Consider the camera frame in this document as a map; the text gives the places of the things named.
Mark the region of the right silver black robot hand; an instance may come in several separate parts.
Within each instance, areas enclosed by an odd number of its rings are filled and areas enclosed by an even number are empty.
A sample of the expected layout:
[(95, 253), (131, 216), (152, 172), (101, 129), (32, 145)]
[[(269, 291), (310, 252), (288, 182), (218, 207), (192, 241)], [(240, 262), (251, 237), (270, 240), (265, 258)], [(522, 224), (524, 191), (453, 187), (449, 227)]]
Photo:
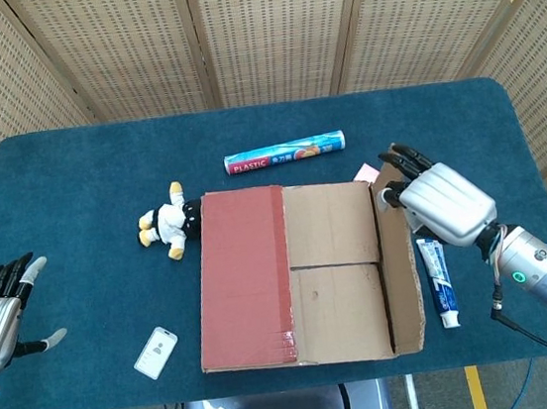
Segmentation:
[(462, 248), (486, 247), (500, 234), (494, 200), (449, 165), (396, 143), (379, 158), (404, 176), (380, 200), (403, 211), (414, 235)]

